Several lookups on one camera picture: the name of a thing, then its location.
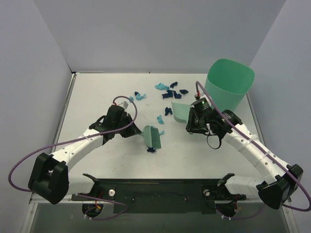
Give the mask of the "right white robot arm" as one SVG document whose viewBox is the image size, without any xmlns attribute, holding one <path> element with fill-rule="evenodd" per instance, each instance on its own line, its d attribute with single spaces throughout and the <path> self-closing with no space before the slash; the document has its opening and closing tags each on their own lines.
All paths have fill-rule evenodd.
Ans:
<svg viewBox="0 0 311 233">
<path fill-rule="evenodd" d="M 296 182 L 303 174 L 299 165 L 290 165 L 278 158 L 232 111 L 224 110 L 219 114 L 206 97 L 191 104 L 186 130 L 217 136 L 220 143 L 230 144 L 260 173 L 258 178 L 227 174 L 218 182 L 217 193 L 221 198 L 245 195 L 260 198 L 270 208 L 279 209 L 298 188 Z"/>
</svg>

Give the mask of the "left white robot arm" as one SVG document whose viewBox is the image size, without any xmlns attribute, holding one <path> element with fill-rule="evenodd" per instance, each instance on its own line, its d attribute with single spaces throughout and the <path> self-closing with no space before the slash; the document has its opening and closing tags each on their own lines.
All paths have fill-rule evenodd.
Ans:
<svg viewBox="0 0 311 233">
<path fill-rule="evenodd" d="M 72 143 L 51 154 L 37 156 L 28 188 L 52 204 L 59 203 L 66 195 L 84 194 L 89 200 L 96 199 L 100 188 L 93 178 L 81 175 L 70 176 L 70 170 L 85 156 L 103 146 L 116 134 L 131 137 L 140 134 L 126 109 L 127 102 L 111 105 L 105 116 L 96 122 Z"/>
</svg>

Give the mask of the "green dustpan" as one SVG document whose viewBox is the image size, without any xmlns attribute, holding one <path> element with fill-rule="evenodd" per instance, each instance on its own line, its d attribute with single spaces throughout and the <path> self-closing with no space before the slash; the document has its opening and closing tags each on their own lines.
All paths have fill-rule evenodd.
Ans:
<svg viewBox="0 0 311 233">
<path fill-rule="evenodd" d="M 189 119 L 190 104 L 172 102 L 172 111 L 176 122 L 187 124 Z"/>
</svg>

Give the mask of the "green hand brush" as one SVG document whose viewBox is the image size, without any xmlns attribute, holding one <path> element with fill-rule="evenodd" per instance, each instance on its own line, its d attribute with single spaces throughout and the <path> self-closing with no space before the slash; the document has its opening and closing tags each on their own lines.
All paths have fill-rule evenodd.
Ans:
<svg viewBox="0 0 311 233">
<path fill-rule="evenodd" d="M 144 143 L 149 148 L 160 149 L 160 133 L 158 128 L 153 126 L 145 126 L 141 133 L 141 136 L 144 138 Z"/>
</svg>

